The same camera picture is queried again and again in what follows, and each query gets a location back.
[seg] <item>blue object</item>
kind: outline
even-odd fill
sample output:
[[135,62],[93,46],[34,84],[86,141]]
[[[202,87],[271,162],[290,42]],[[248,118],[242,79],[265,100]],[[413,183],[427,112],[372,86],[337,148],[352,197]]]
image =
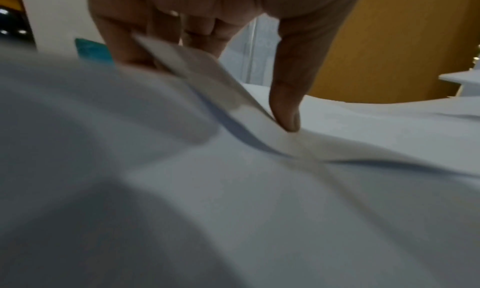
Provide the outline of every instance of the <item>blue object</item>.
[[76,38],[75,46],[78,56],[84,60],[92,60],[102,63],[113,63],[109,49],[103,43],[88,39]]

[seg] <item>stack of paper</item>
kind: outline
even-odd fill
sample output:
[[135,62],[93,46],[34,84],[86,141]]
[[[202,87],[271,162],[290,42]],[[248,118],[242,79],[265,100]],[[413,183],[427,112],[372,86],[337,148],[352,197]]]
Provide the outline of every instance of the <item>stack of paper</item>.
[[0,287],[474,287],[480,108],[307,97],[0,51]]

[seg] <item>hand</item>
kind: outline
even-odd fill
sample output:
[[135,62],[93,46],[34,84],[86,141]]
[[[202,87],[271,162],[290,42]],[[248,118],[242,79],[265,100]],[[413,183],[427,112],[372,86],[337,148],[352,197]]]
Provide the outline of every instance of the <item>hand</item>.
[[300,129],[299,105],[356,0],[88,0],[115,61],[155,67],[132,38],[144,33],[219,57],[262,13],[280,20],[270,107],[287,131]]

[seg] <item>white wall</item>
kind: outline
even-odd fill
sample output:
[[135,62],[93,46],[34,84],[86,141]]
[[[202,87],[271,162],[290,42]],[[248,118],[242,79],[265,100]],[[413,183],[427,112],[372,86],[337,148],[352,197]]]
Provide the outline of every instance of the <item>white wall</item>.
[[103,42],[87,0],[23,0],[40,52],[77,56],[75,38]]

